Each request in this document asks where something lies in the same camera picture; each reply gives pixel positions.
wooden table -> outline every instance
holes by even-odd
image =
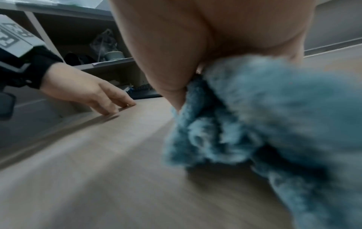
[[[267,182],[240,167],[166,166],[163,98],[90,114],[1,152],[1,229],[289,229]]]

cloth fold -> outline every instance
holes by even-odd
[[[227,58],[189,86],[171,165],[252,160],[298,229],[362,228],[362,84],[282,59]]]

blue towel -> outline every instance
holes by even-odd
[[[298,229],[362,228],[362,84],[282,59],[227,58],[188,86],[166,161],[267,178]]]

human hand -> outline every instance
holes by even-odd
[[[232,55],[303,57],[315,0],[109,0],[149,83],[180,110],[196,69]]]
[[[53,98],[86,104],[103,115],[117,113],[115,105],[124,108],[136,104],[126,92],[109,82],[64,63],[49,68],[40,90]]]

clear plastic bag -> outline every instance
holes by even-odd
[[[92,50],[97,54],[97,62],[104,61],[104,55],[109,52],[118,51],[117,40],[114,38],[113,32],[107,29],[99,34],[90,44]]]

